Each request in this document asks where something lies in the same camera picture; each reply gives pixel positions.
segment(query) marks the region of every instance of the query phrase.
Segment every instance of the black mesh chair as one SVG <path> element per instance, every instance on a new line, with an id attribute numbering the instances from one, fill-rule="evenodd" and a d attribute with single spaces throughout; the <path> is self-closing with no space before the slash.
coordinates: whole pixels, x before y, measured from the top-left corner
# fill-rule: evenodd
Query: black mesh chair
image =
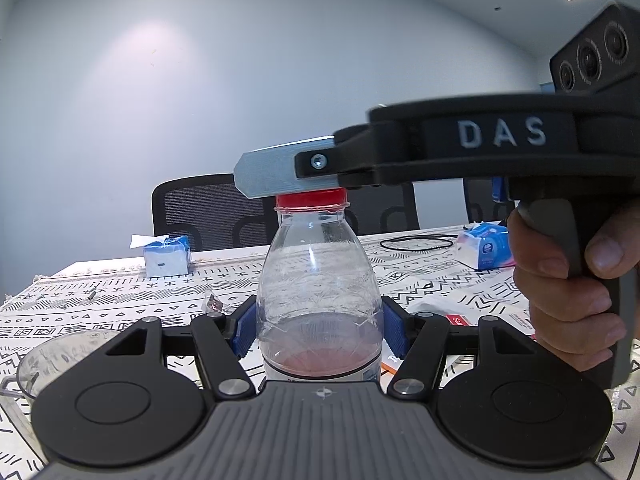
<path id="1" fill-rule="evenodd" d="M 463 188 L 470 222 L 504 221 L 515 209 L 513 202 L 494 202 L 491 178 L 464 178 Z"/>
<path id="2" fill-rule="evenodd" d="M 278 229 L 274 207 L 274 197 L 245 197 L 230 173 L 171 180 L 151 195 L 155 236 L 187 235 L 192 251 L 270 244 Z"/>
<path id="3" fill-rule="evenodd" d="M 420 228 L 411 183 L 349 189 L 347 199 L 351 205 L 344 214 L 358 236 Z"/>

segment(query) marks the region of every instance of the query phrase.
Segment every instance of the hand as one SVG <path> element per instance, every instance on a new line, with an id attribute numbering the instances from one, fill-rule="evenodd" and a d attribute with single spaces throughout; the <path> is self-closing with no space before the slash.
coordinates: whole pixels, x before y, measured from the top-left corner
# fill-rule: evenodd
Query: hand
<path id="1" fill-rule="evenodd" d="M 551 238 L 530 229 L 518 211 L 509 218 L 509 244 L 516 260 L 513 279 L 529 298 L 536 340 L 583 371 L 606 361 L 609 347 L 625 336 L 622 320 L 610 312 L 607 289 L 598 281 L 567 279 L 567 259 Z M 600 278 L 618 278 L 640 260 L 640 200 L 613 215 L 585 250 L 588 266 Z M 640 336 L 636 306 L 635 337 Z"/>

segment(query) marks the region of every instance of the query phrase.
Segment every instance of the camera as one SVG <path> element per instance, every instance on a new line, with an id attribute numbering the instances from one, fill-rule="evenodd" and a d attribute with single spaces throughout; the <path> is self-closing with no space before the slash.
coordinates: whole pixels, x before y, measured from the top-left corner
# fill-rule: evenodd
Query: camera
<path id="1" fill-rule="evenodd" d="M 640 92 L 639 32 L 638 10 L 609 4 L 551 58 L 556 91 L 615 91 L 616 96 L 632 98 L 633 92 Z"/>

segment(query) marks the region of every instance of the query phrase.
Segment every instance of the small metal object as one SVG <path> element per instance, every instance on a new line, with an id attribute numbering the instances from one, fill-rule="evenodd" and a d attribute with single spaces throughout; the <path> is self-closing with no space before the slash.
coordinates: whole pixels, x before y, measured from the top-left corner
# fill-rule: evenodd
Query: small metal object
<path id="1" fill-rule="evenodd" d="M 227 379 L 218 385 L 221 394 L 237 396 L 244 394 L 249 389 L 249 383 L 243 379 Z"/>
<path id="2" fill-rule="evenodd" d="M 311 157 L 311 166 L 316 170 L 324 170 L 326 168 L 327 160 L 322 153 L 316 153 Z"/>
<path id="3" fill-rule="evenodd" d="M 394 383 L 394 390 L 401 395 L 415 395 L 424 390 L 424 383 L 418 379 L 400 379 Z"/>
<path id="4" fill-rule="evenodd" d="M 219 312 L 220 314 L 224 314 L 225 304 L 220 301 L 212 290 L 207 290 L 204 296 L 204 300 L 202 301 L 202 311 L 205 314 L 210 312 Z"/>

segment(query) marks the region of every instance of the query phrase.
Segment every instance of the paper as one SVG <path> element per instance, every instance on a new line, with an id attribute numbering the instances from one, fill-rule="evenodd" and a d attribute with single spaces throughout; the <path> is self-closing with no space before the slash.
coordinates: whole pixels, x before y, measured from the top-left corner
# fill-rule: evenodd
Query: paper
<path id="1" fill-rule="evenodd" d="M 131 235 L 131 245 L 129 249 L 135 249 L 136 247 L 144 247 L 153 242 L 164 242 L 169 235 L 161 236 L 145 236 L 145 235 Z"/>

